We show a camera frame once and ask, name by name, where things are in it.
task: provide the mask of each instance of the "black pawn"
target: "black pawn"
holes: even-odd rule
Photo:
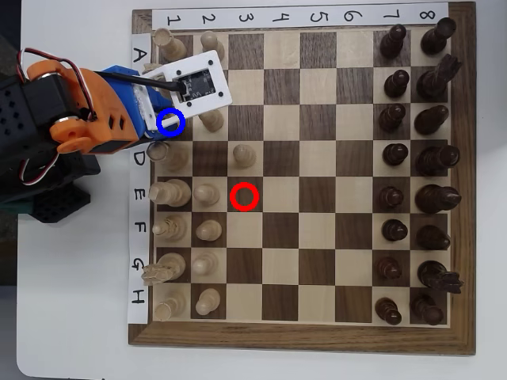
[[[393,104],[385,108],[379,116],[379,126],[387,131],[395,131],[403,121],[406,110],[403,104]]]
[[[428,55],[440,53],[445,49],[447,40],[456,31],[456,23],[449,17],[443,18],[436,23],[435,28],[429,30],[421,38],[421,49]]]
[[[416,242],[424,249],[442,250],[451,245],[451,238],[437,226],[423,226],[416,234]]]
[[[427,184],[415,195],[415,204],[426,214],[436,214],[440,211],[452,210],[461,202],[461,195],[455,188]]]
[[[389,144],[382,152],[382,158],[388,165],[400,165],[409,155],[409,149],[403,144]]]
[[[409,80],[409,73],[404,70],[397,70],[387,77],[383,89],[389,97],[400,97],[405,93]]]
[[[382,225],[382,235],[389,241],[403,240],[408,233],[408,228],[397,219],[389,219]]]
[[[380,53],[387,59],[397,57],[403,48],[406,29],[401,24],[393,26],[380,41]]]
[[[449,117],[449,110],[444,105],[436,105],[419,113],[414,120],[414,127],[421,135],[431,135]]]

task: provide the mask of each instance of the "white chess piece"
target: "white chess piece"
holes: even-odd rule
[[[243,168],[252,166],[257,160],[255,150],[250,145],[239,144],[235,146],[232,150],[232,155],[236,163]]]
[[[206,220],[196,229],[200,240],[215,241],[222,235],[222,226],[216,220]]]
[[[192,197],[190,186],[182,180],[168,180],[155,182],[150,186],[148,198],[156,204],[168,204],[171,207],[181,207]]]
[[[208,315],[216,310],[220,304],[220,294],[217,290],[209,288],[203,291],[196,304],[196,312],[199,315]]]
[[[219,201],[220,192],[213,184],[201,184],[193,189],[193,196],[203,205],[211,206]]]

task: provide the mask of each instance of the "black chess piece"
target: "black chess piece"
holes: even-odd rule
[[[402,123],[405,114],[403,104],[389,105],[379,115],[379,126],[387,132],[395,131]]]
[[[427,184],[415,195],[415,204],[426,214],[452,210],[461,202],[461,195],[455,188]]]
[[[409,80],[409,73],[404,70],[397,70],[387,77],[383,89],[389,97],[400,97],[405,93]]]
[[[406,36],[406,28],[396,24],[380,41],[380,53],[387,59],[396,58],[403,48],[403,39]]]
[[[400,143],[389,144],[383,149],[382,158],[388,164],[392,166],[401,165],[405,158],[409,155],[409,149]]]
[[[449,117],[449,110],[444,105],[436,105],[419,113],[414,120],[414,128],[421,135],[431,135]]]
[[[417,93],[428,100],[438,97],[444,93],[462,65],[456,57],[447,54],[435,69],[426,71],[417,80]]]
[[[434,176],[441,170],[453,168],[458,162],[459,149],[455,146],[431,146],[419,154],[415,168],[423,176]]]
[[[398,306],[390,298],[381,298],[375,303],[375,312],[380,319],[383,319],[389,325],[396,326],[402,321],[402,315],[398,311]]]
[[[417,277],[423,285],[437,291],[447,291],[458,295],[461,293],[463,281],[459,279],[459,273],[448,272],[438,261],[425,261],[417,269]]]
[[[447,40],[456,31],[456,22],[449,17],[442,18],[435,28],[429,30],[421,38],[421,49],[428,55],[435,55],[445,49]]]

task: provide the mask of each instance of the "chess piece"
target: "chess piece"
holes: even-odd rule
[[[203,51],[215,50],[216,54],[219,55],[220,61],[225,56],[225,49],[223,48],[223,44],[218,40],[214,32],[210,30],[204,32],[200,37],[200,42],[203,45]]]
[[[222,226],[216,220],[206,220],[196,229],[200,240],[215,241],[222,235]]]
[[[199,301],[196,304],[196,312],[199,315],[208,315],[213,310],[216,310],[220,304],[220,294],[213,288],[206,289],[199,296]]]
[[[178,215],[171,215],[162,221],[154,222],[151,232],[153,235],[165,238],[167,241],[178,241],[183,236],[187,226],[185,220]]]
[[[434,176],[441,170],[453,168],[458,162],[459,149],[455,146],[431,146],[419,154],[415,169],[423,176]]]
[[[389,144],[382,152],[383,160],[392,166],[401,165],[409,155],[409,149],[403,144]]]
[[[415,316],[422,319],[428,325],[436,326],[444,319],[444,312],[435,303],[435,300],[427,294],[421,294],[410,303],[410,308]]]
[[[405,93],[409,80],[409,73],[404,70],[397,70],[387,77],[383,89],[389,97],[400,97]]]
[[[442,250],[451,245],[451,238],[437,226],[423,226],[416,234],[416,242],[424,249]]]
[[[403,48],[403,39],[406,29],[401,24],[396,24],[380,41],[380,53],[387,59],[396,58]]]
[[[155,182],[150,186],[148,198],[156,204],[168,204],[171,207],[186,205],[192,197],[190,186],[182,180]]]
[[[447,291],[455,295],[461,294],[463,281],[459,279],[459,273],[448,272],[438,261],[425,261],[417,269],[419,281],[427,287],[437,291]]]
[[[438,97],[447,89],[447,84],[458,74],[463,64],[447,54],[435,69],[426,71],[417,80],[417,93],[424,99]]]
[[[415,195],[415,204],[426,214],[436,214],[442,210],[452,210],[461,202],[461,195],[455,188],[427,184]]]
[[[435,28],[429,30],[421,38],[421,49],[427,55],[435,55],[445,49],[447,40],[456,31],[456,23],[449,17],[442,18]]]
[[[152,287],[158,283],[178,279],[185,271],[186,263],[182,255],[178,253],[166,253],[157,261],[157,264],[149,264],[143,268],[141,278],[146,287]]]
[[[234,147],[232,155],[236,163],[242,168],[248,168],[252,166],[257,160],[255,150],[250,145],[239,144]]]
[[[402,268],[398,261],[392,257],[381,257],[375,262],[375,271],[384,279],[399,279],[402,276]]]
[[[393,132],[403,121],[406,110],[403,104],[393,104],[386,107],[379,116],[379,126],[386,132]]]
[[[219,189],[213,184],[201,184],[193,190],[193,197],[205,206],[211,206],[220,199]]]
[[[210,132],[217,132],[223,126],[223,116],[218,109],[201,113],[199,119]]]
[[[153,312],[156,321],[165,322],[177,317],[185,308],[185,298],[179,292],[172,293],[164,302],[160,302]]]
[[[391,326],[399,325],[402,315],[398,311],[396,303],[390,298],[381,298],[375,304],[375,312]]]
[[[436,105],[419,113],[414,120],[414,128],[421,135],[431,135],[449,117],[449,110],[444,105]]]
[[[178,61],[187,55],[187,48],[178,38],[166,28],[154,31],[153,42],[158,46],[165,59],[170,62]]]
[[[216,256],[211,252],[206,252],[199,255],[192,262],[192,272],[199,276],[211,275],[216,270],[217,265]]]
[[[408,233],[408,228],[397,219],[389,219],[382,225],[382,235],[389,241],[403,240]]]

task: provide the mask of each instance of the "black wire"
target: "black wire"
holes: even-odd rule
[[[95,71],[103,78],[116,79],[122,82],[135,83],[136,85],[157,87],[159,89],[168,89],[169,91],[175,91],[181,95],[187,93],[187,86],[181,82],[159,82],[154,79],[136,77],[134,75],[125,75],[119,73],[105,73],[104,71]]]

